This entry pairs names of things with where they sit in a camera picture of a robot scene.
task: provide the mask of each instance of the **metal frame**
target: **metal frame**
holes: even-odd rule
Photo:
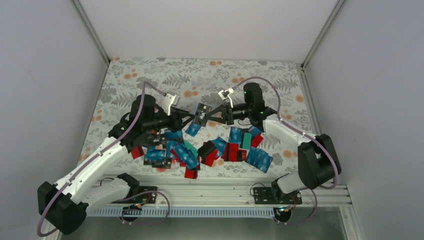
[[[83,5],[81,5],[80,0],[71,0],[71,2],[75,7],[75,10],[78,12],[79,17],[81,18],[85,27],[87,28],[88,34],[90,34],[91,38],[93,39],[95,46],[97,47],[97,50],[103,58],[104,62],[109,65],[110,59],[108,57],[108,54],[106,53],[106,50],[103,47],[99,36],[97,36],[97,33],[93,25],[91,24],[89,17],[86,14],[86,11],[84,11]]]
[[[341,206],[340,214],[347,240],[364,240],[354,207]]]
[[[302,88],[303,95],[305,98],[307,114],[310,119],[310,125],[312,127],[312,132],[316,135],[321,135],[323,132],[321,130],[320,121],[318,120],[317,111],[315,109],[314,100],[312,99],[311,90],[309,88],[308,79],[305,74],[305,68],[302,67],[302,64],[296,63],[297,74],[300,79],[300,87]]]
[[[324,36],[327,34],[328,29],[330,28],[335,17],[340,12],[340,10],[341,10],[341,8],[342,8],[342,6],[345,2],[346,2],[346,0],[338,0],[337,3],[335,4],[334,8],[332,9],[330,15],[327,18],[327,21],[325,21],[324,26],[322,27],[321,31],[319,32],[318,36],[316,37],[315,42],[313,43],[312,47],[310,48],[309,52],[307,53],[305,60],[303,61],[303,64],[302,64],[303,68],[306,68],[306,66],[308,66],[312,56],[314,55],[315,51],[317,50],[317,47],[320,45]]]
[[[286,205],[256,205],[250,189],[255,183],[263,183],[270,186],[275,178],[222,178],[201,177],[199,179],[187,179],[181,176],[141,176],[133,175],[143,186],[156,186],[165,194],[173,207],[242,207],[242,208],[280,208]],[[320,207],[340,207],[352,204],[348,189],[345,185],[339,185],[335,189],[328,190],[317,188],[314,190]],[[303,204],[298,207],[313,207],[314,196],[310,190],[300,191]],[[156,198],[155,207],[166,207],[167,203],[160,195]]]
[[[122,206],[106,206],[92,212],[88,217],[121,217]],[[143,206],[140,210],[127,212],[124,217],[163,218],[166,216],[166,206]],[[272,207],[170,207],[168,218],[260,218],[272,219]]]

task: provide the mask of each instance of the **black card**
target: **black card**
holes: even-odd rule
[[[170,169],[172,165],[172,158],[171,157],[165,157],[163,161],[153,161],[151,162],[152,168],[159,168],[159,169]]]
[[[206,123],[208,119],[206,116],[212,111],[212,107],[205,105],[203,103],[199,103],[196,109],[196,117],[194,118],[193,123],[202,127],[206,127]]]

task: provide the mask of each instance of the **gray leaf pattern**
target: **gray leaf pattern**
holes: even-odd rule
[[[293,62],[208,60],[188,58],[116,57],[110,62],[91,124],[84,142],[79,162],[86,159],[107,137],[111,127],[131,109],[131,103],[141,94],[143,83],[148,81],[158,89],[180,95],[178,107],[191,111],[193,103],[218,106],[223,103],[217,92],[233,87],[241,80],[259,76],[270,80],[281,97],[280,114],[286,120],[310,131],[311,124],[304,103],[300,80]],[[263,91],[266,104],[277,109],[278,101],[273,89],[265,82],[257,81]],[[146,93],[154,96],[160,105],[163,97],[149,87]],[[244,101],[242,86],[233,93],[235,103]],[[246,128],[238,123],[235,127]],[[183,137],[199,148],[203,142],[217,138],[228,140],[231,126],[208,122],[195,137],[185,133]],[[212,167],[202,165],[201,177],[280,177],[297,170],[297,149],[267,133],[259,145],[273,161],[267,173],[245,162],[224,162],[221,158]],[[143,159],[133,159],[130,154],[119,160],[106,174],[121,173],[151,176],[184,176],[185,168],[174,164],[171,169],[152,168],[143,165]]]

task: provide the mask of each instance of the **blue card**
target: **blue card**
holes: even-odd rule
[[[216,149],[218,149],[217,156],[218,157],[222,156],[224,154],[224,152],[225,152],[225,148],[227,146],[227,142],[224,139],[220,138],[220,137],[218,137],[218,138],[216,138],[214,140],[211,140],[211,142],[213,144],[215,144]]]
[[[255,151],[256,151],[256,148],[254,148],[254,147],[251,146],[250,147],[250,150],[249,150],[249,153],[247,154],[246,163],[248,163],[250,165],[253,165],[252,164],[252,161],[254,159]]]
[[[242,129],[240,127],[231,127],[231,130],[229,131],[228,142],[232,144],[242,143]]]
[[[196,136],[196,134],[198,134],[200,128],[201,128],[200,125],[197,125],[197,124],[192,122],[190,124],[190,126],[188,126],[187,130],[185,130],[185,133],[194,137],[194,136]]]
[[[183,159],[184,155],[189,155],[189,150],[186,148],[184,143],[175,145],[174,150],[175,150],[175,154],[177,155],[180,161],[184,161]]]
[[[252,134],[252,139],[254,139],[257,135],[261,134],[262,131],[259,130],[259,128],[255,127],[255,126],[250,126],[249,127],[249,133]]]
[[[183,154],[180,160],[185,163],[189,170],[192,170],[197,165],[199,165],[199,161],[195,158],[192,152],[190,152],[189,154]]]
[[[148,148],[145,159],[149,161],[159,161],[165,159],[165,150]]]
[[[176,145],[177,145],[177,141],[166,142],[166,157],[173,158],[173,154],[171,153],[171,150],[174,149]]]
[[[252,165],[258,167],[260,160],[264,157],[265,154],[267,153],[264,150],[257,148],[256,156],[254,157],[254,162],[252,162]]]
[[[163,135],[165,136],[165,139],[179,139],[183,137],[183,132],[181,130],[172,132],[169,129],[165,129]]]
[[[258,164],[258,169],[264,173],[267,173],[272,161],[273,161],[273,157],[266,155],[264,158],[262,158],[262,161]]]

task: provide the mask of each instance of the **card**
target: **card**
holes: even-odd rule
[[[166,142],[166,157],[167,158],[173,157],[171,150],[173,150],[176,145],[177,145],[177,141],[167,141]]]
[[[258,146],[259,146],[259,144],[261,144],[261,142],[262,142],[262,140],[263,140],[264,138],[259,134],[259,135],[256,135],[253,139],[252,139],[252,142],[251,142],[251,144],[250,144],[250,146],[251,147],[254,147],[254,148],[257,148]]]
[[[262,131],[259,130],[259,128],[255,127],[255,126],[250,126],[249,127],[249,133],[252,134],[252,138],[255,138],[257,135],[261,134]]]
[[[196,114],[195,114],[193,123],[202,127],[206,127],[206,123],[208,122],[207,115],[211,111],[212,111],[211,106],[205,105],[203,103],[199,103],[197,105]]]
[[[183,138],[183,132],[181,130],[178,130],[176,132],[172,132],[169,129],[165,129],[163,135],[164,135],[164,137],[166,139],[179,139],[179,138]]]
[[[264,173],[267,173],[272,161],[273,161],[273,157],[267,155],[266,158],[264,158],[262,162],[259,164],[259,167],[258,167],[259,170],[261,170]]]
[[[171,165],[172,165],[172,158],[169,158],[169,157],[166,157],[165,160],[163,161],[151,163],[152,168],[159,168],[159,169],[171,169]]]
[[[218,154],[220,154],[220,155],[218,155],[218,157],[222,156],[224,154],[224,152],[225,152],[225,148],[227,146],[227,142],[224,139],[220,138],[220,137],[217,137],[216,139],[211,140],[211,142],[213,144],[215,144],[216,149],[218,149]]]
[[[162,161],[165,159],[165,150],[149,148],[145,154],[145,159],[149,161]]]
[[[252,134],[246,132],[242,135],[240,148],[241,149],[249,149],[251,147],[252,142]]]
[[[185,130],[185,133],[194,137],[196,136],[196,134],[198,134],[200,128],[201,128],[200,125],[197,125],[194,122],[192,122],[190,126],[188,126],[188,128]]]
[[[256,148],[250,147],[249,154],[247,155],[247,158],[246,158],[246,163],[253,165],[252,161],[254,160],[255,151],[256,151]]]
[[[180,160],[183,161],[189,170],[194,169],[197,165],[199,165],[199,161],[195,158],[192,152],[183,153]]]
[[[263,164],[263,162],[266,162],[267,160],[268,160],[268,153],[266,153],[265,151],[261,151],[261,154],[259,155],[254,166],[259,169],[261,165]]]
[[[259,159],[262,158],[262,156],[264,155],[264,151],[262,149],[256,148],[256,155],[254,156],[254,161],[252,162],[252,165],[255,167],[258,167],[258,162]]]
[[[232,144],[240,144],[242,142],[242,129],[240,127],[231,127],[228,142]]]

